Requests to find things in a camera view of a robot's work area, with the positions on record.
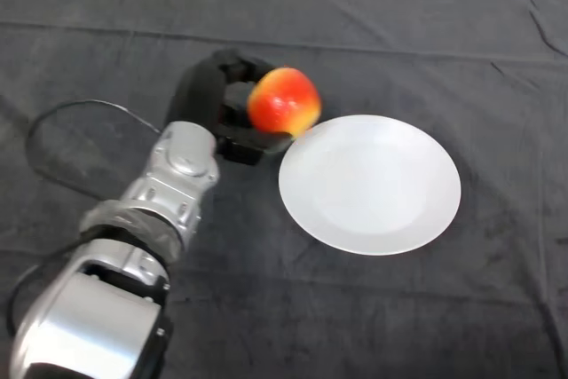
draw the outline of apple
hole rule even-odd
[[[316,87],[295,68],[267,73],[248,97],[248,118],[262,132],[286,132],[296,138],[317,122],[321,100]]]

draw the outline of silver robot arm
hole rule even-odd
[[[201,197],[218,180],[215,150],[208,130],[173,122],[123,197],[85,215],[82,234],[93,238],[28,310],[11,379],[157,377],[172,331],[167,267],[186,251]]]

